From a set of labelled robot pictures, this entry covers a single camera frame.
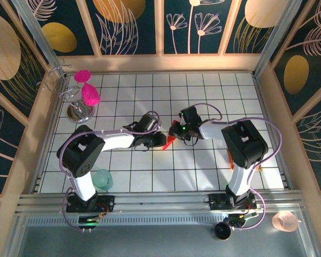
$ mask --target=metal frame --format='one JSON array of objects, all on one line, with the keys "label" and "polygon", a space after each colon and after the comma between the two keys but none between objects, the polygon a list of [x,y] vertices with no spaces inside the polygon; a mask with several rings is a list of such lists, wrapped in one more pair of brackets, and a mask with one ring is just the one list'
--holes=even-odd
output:
[{"label": "metal frame", "polygon": [[292,22],[293,18],[298,12],[301,3],[302,0],[288,1],[284,9],[284,12],[281,14],[276,26],[273,28],[269,36],[269,39],[267,40],[262,50],[261,56],[259,57],[259,60],[256,64],[254,70],[254,75],[256,79],[258,79],[261,76],[265,67],[269,63],[269,60],[273,55],[274,51],[276,50],[276,47],[278,46],[285,32],[288,30],[290,23]]}]

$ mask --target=yellow circle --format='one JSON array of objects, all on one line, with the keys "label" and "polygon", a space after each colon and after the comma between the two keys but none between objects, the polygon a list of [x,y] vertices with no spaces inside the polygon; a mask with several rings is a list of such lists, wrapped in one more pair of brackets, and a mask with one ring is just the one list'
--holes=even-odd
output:
[{"label": "yellow circle", "polygon": [[245,18],[256,28],[270,28],[277,24],[289,0],[247,0]]},{"label": "yellow circle", "polygon": [[284,70],[284,87],[289,94],[297,94],[304,87],[309,75],[309,64],[300,55],[290,58]]},{"label": "yellow circle", "polygon": [[53,49],[71,52],[77,47],[77,40],[70,29],[61,23],[50,22],[42,27]]},{"label": "yellow circle", "polygon": [[[98,12],[107,20],[122,23],[123,20],[123,7],[131,10],[134,18],[139,18],[145,10],[145,0],[93,0]],[[130,21],[128,17],[125,17],[125,22]]]},{"label": "yellow circle", "polygon": [[19,38],[11,25],[0,16],[0,79],[14,77],[20,66]]}]

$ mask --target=metal glass holder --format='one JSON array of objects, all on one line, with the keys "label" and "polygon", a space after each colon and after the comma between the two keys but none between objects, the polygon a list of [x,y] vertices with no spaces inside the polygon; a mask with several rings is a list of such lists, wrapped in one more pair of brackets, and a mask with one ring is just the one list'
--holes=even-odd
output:
[{"label": "metal glass holder", "polygon": [[[67,76],[67,73],[63,72],[63,67],[71,67],[71,65],[56,66],[48,73],[45,81],[41,81],[37,85],[43,85],[40,90],[47,89],[52,93],[56,93],[59,95],[60,99],[64,99],[65,102],[69,103],[66,113],[70,121],[75,123],[87,122],[95,113],[95,108],[93,106],[86,105],[83,99],[75,99],[75,96],[80,91],[78,82],[74,86],[67,85],[65,90],[62,91],[62,86],[60,86],[62,85],[62,82],[60,82],[60,79],[63,80],[63,83],[66,83]],[[52,74],[56,74],[57,79],[54,83],[48,83]]]}]

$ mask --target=white grid tile floor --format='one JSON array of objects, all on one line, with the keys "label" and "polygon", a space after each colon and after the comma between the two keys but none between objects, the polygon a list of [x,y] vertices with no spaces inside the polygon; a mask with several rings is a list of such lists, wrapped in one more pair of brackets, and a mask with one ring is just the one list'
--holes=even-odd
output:
[{"label": "white grid tile floor", "polygon": [[[196,103],[210,103],[223,114],[224,121],[242,117],[263,117],[257,93],[249,73],[190,74],[115,74],[94,75],[90,83],[101,95],[95,117],[86,122],[91,129],[119,129],[139,121],[149,110],[159,113],[160,130],[168,133],[181,109]],[[42,175],[40,193],[61,193],[69,180],[59,171],[56,151],[79,124],[66,118],[64,103]],[[200,105],[203,119],[219,118],[217,111]],[[264,122],[254,121],[272,152],[269,133]],[[251,182],[256,189],[284,188],[276,159],[262,165]],[[102,152],[93,172],[107,169],[113,178],[109,192],[173,192],[224,190],[232,177],[224,140],[199,140],[186,146],[176,140],[167,150],[154,148],[148,152],[114,149]]]}]

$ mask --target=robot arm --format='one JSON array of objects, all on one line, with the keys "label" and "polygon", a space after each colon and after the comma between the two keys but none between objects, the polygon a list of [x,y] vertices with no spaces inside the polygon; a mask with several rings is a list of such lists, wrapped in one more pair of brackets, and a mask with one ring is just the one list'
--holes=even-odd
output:
[{"label": "robot arm", "polygon": [[[139,122],[133,122],[122,127],[125,131],[146,132],[150,131],[157,123],[157,118],[145,114]],[[79,126],[70,136],[73,137],[81,132],[88,132],[91,129],[86,125]],[[135,148],[144,145],[159,147],[166,144],[166,136],[161,132],[148,133],[143,135],[132,135],[130,133],[107,134],[98,137],[94,134],[86,134],[77,137],[65,148],[63,154],[63,166],[72,174],[72,180],[76,186],[75,195],[85,208],[90,211],[95,207],[97,192],[91,180],[90,170],[93,168],[100,152],[115,148]],[[64,144],[57,151],[59,158]]]},{"label": "robot arm", "polygon": [[169,130],[169,135],[180,140],[217,139],[224,140],[237,167],[232,179],[226,186],[226,194],[231,198],[231,205],[237,206],[248,197],[251,166],[261,161],[268,152],[268,146],[250,120],[243,120],[234,125],[216,124],[212,120],[202,121],[196,108],[190,106],[179,113],[180,122]]}]

